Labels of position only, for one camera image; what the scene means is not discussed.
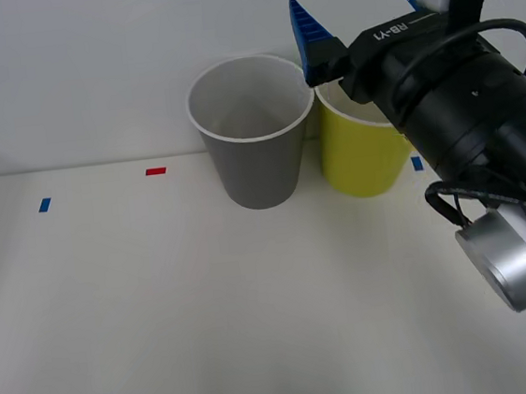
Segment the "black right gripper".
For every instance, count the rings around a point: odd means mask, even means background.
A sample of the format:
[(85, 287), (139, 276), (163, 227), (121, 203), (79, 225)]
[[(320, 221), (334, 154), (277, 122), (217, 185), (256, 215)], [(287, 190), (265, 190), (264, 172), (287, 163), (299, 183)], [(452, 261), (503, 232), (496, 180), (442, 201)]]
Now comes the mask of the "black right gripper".
[(347, 49), (297, 0), (288, 4), (305, 82), (341, 78), (338, 95), (352, 103), (350, 118), (384, 123), (497, 106), (497, 93), (483, 82), (497, 53), (471, 26), (449, 33), (444, 15), (415, 12), (364, 31)]

